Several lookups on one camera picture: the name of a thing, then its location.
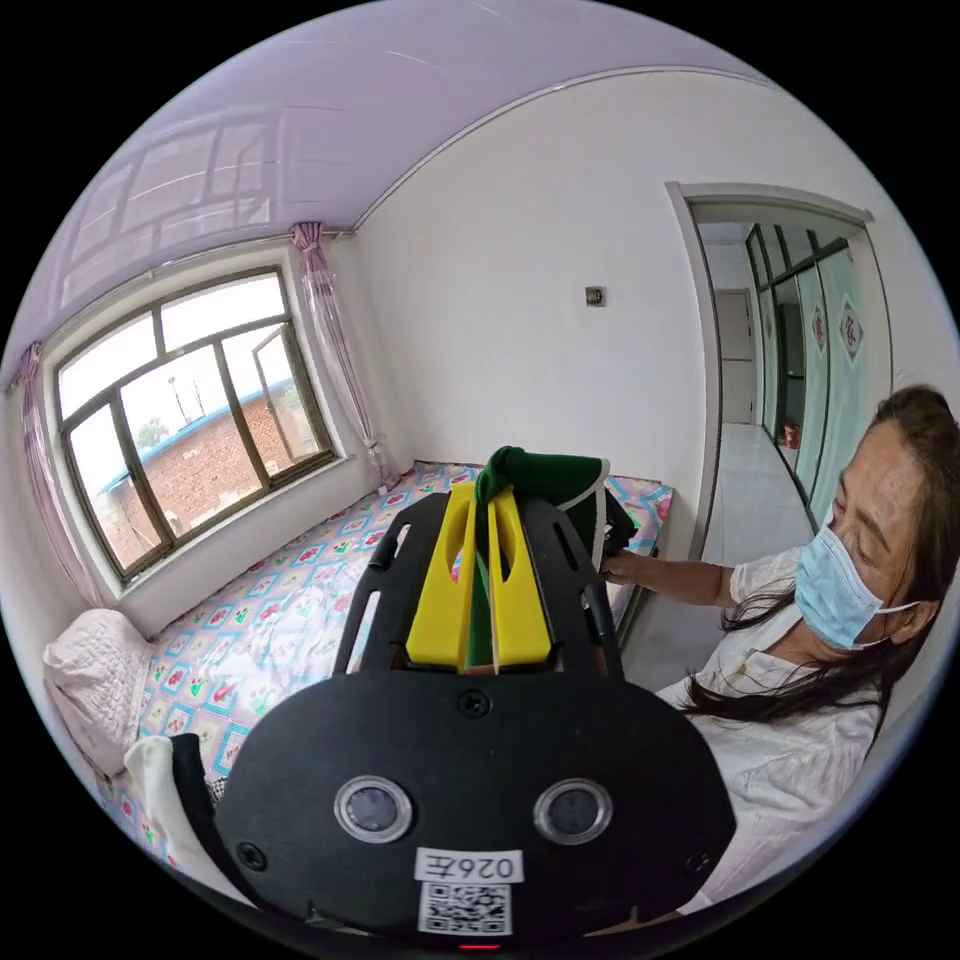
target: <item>pink curtain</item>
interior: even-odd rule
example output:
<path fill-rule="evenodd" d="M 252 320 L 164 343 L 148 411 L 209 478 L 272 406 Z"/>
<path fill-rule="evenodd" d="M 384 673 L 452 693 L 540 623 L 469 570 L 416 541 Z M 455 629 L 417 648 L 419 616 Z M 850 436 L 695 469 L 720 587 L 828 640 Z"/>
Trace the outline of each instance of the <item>pink curtain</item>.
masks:
<path fill-rule="evenodd" d="M 20 423 L 23 428 L 23 451 L 27 458 L 30 487 L 47 538 L 63 572 L 91 607 L 102 607 L 105 606 L 103 597 L 90 571 L 84 566 L 54 486 L 50 451 L 43 438 L 43 411 L 37 403 L 39 376 L 40 344 L 34 343 L 24 353 L 17 371 L 17 380 L 23 389 Z"/>
<path fill-rule="evenodd" d="M 294 246 L 303 254 L 304 291 L 327 373 L 333 380 L 344 411 L 367 449 L 377 489 L 385 493 L 397 485 L 399 477 L 383 441 L 374 431 L 363 388 L 343 333 L 333 277 L 320 246 L 323 224 L 296 223 L 292 233 Z"/>

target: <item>pillow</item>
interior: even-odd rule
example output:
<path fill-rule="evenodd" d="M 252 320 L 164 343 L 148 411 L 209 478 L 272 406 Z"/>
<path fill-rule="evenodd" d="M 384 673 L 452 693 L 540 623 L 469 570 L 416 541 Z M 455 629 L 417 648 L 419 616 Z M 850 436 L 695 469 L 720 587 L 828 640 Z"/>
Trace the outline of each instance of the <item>pillow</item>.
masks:
<path fill-rule="evenodd" d="M 112 777 L 137 739 L 153 648 L 116 610 L 88 610 L 43 652 L 44 681 L 94 769 Z"/>

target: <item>glass door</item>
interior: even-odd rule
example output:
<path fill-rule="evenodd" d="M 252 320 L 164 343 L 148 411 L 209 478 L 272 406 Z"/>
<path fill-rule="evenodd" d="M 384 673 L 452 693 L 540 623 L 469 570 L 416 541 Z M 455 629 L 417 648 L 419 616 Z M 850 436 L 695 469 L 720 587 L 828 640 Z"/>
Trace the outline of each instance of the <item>glass door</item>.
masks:
<path fill-rule="evenodd" d="M 866 364 L 853 257 L 840 250 L 817 264 L 826 306 L 829 388 L 823 453 L 810 498 L 810 511 L 822 523 L 840 471 L 857 449 L 866 428 Z"/>
<path fill-rule="evenodd" d="M 780 340 L 780 379 L 777 424 L 774 439 L 791 471 L 797 467 L 797 447 L 803 431 L 806 360 L 803 343 L 803 315 L 796 280 L 791 278 L 773 288 Z"/>
<path fill-rule="evenodd" d="M 827 398 L 830 391 L 830 340 L 827 336 L 827 308 L 816 267 L 797 275 L 800 311 L 803 321 L 805 384 L 803 430 L 797 451 L 796 476 L 806 495 L 813 495 L 827 424 Z"/>
<path fill-rule="evenodd" d="M 763 345 L 763 426 L 774 442 L 780 409 L 780 337 L 773 293 L 759 294 L 760 337 Z"/>

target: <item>woman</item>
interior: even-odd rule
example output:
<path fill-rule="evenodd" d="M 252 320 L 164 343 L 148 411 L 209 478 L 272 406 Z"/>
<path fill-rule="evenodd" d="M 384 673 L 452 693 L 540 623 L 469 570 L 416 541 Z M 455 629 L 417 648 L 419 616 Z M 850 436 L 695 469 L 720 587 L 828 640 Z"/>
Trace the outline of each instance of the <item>woman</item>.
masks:
<path fill-rule="evenodd" d="M 880 404 L 832 514 L 805 547 L 733 569 L 630 553 L 604 565 L 614 582 L 725 608 L 706 666 L 659 694 L 709 743 L 738 823 L 681 913 L 749 886 L 827 814 L 933 626 L 960 557 L 960 429 L 939 393 Z"/>

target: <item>woman's hand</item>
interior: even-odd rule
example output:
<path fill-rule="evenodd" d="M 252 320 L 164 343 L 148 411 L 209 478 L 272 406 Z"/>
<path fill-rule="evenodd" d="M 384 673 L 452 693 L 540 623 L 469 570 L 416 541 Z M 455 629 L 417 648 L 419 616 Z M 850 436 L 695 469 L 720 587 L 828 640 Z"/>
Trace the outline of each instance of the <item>woman's hand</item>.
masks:
<path fill-rule="evenodd" d="M 634 575 L 637 567 L 637 556 L 628 550 L 621 550 L 620 553 L 607 557 L 600 565 L 600 572 L 605 580 L 610 583 L 627 584 L 636 583 Z"/>

